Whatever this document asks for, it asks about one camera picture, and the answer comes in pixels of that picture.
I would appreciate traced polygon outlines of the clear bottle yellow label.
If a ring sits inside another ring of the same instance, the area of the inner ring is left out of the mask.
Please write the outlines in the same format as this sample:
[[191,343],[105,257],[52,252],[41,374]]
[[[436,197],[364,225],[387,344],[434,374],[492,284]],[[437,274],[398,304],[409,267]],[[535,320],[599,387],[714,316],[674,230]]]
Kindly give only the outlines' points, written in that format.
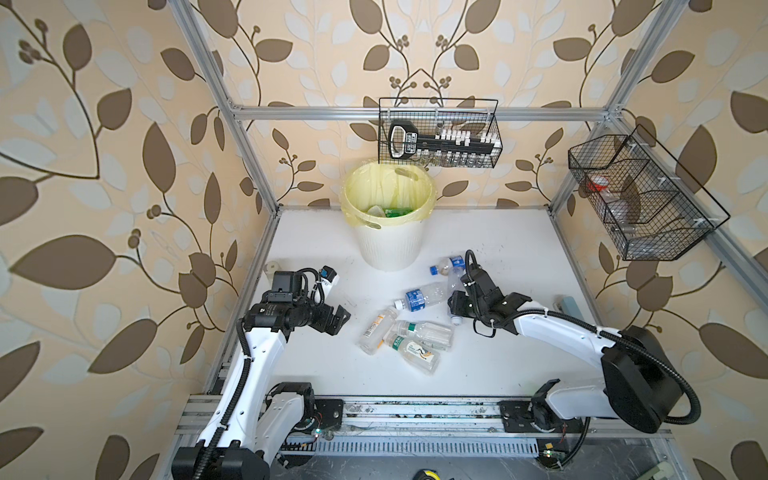
[[398,314],[399,311],[396,308],[387,307],[376,315],[357,341],[357,345],[364,353],[368,355],[376,353],[385,335],[397,320]]

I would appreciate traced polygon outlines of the clear bottle green white label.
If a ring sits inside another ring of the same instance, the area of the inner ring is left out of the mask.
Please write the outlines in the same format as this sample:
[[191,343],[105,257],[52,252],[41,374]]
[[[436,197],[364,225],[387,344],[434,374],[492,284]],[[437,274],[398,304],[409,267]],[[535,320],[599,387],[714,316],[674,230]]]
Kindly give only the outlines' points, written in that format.
[[407,363],[426,374],[433,374],[439,365],[439,354],[415,339],[389,333],[384,338],[384,344],[396,351]]

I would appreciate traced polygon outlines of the clear bottle purple label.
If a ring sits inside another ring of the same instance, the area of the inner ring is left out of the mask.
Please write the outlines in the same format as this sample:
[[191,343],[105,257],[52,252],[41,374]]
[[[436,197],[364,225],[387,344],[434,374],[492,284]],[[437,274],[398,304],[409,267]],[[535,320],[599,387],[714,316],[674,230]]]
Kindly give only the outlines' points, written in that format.
[[[453,298],[453,294],[457,291],[464,292],[465,287],[462,282],[461,277],[465,275],[465,270],[461,268],[455,268],[447,277],[447,298],[448,300],[451,300]],[[455,326],[459,326],[463,323],[463,318],[458,315],[454,314],[451,310],[451,306],[448,306],[448,314],[451,319],[451,323]]]

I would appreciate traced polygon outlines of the clear bottle red label red cap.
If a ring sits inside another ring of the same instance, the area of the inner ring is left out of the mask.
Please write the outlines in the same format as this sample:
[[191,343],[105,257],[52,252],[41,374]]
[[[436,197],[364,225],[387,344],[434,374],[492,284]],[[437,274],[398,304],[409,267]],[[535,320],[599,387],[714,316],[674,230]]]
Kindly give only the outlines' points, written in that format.
[[380,207],[380,206],[378,206],[378,205],[374,205],[374,206],[372,206],[372,207],[371,207],[371,208],[370,208],[370,209],[367,211],[367,213],[368,213],[369,215],[371,215],[371,216],[375,216],[375,217],[384,217],[384,216],[385,216],[385,211],[384,211],[384,209],[383,209],[383,208],[381,208],[381,207]]

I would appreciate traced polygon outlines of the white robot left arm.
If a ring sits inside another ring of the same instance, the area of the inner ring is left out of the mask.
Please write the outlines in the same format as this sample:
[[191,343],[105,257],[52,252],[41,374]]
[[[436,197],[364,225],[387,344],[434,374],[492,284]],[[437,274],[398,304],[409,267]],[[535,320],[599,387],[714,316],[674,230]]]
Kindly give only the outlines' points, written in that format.
[[296,329],[335,336],[350,319],[326,302],[337,281],[329,266],[274,273],[271,288],[235,325],[239,348],[219,403],[195,445],[176,452],[173,478],[267,479],[290,433],[319,424],[310,383],[269,381]]

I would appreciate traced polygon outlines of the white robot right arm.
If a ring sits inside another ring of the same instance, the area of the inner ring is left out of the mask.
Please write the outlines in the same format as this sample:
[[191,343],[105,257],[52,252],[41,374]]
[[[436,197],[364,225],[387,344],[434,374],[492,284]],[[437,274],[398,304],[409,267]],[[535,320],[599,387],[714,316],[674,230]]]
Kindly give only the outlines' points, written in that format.
[[698,395],[650,332],[596,326],[521,293],[504,295],[480,267],[471,268],[461,282],[462,289],[447,301],[452,315],[493,332],[544,342],[595,369],[592,378],[552,378],[535,392],[523,417],[538,429],[601,418],[619,419],[652,434],[664,423],[691,425],[700,419]]

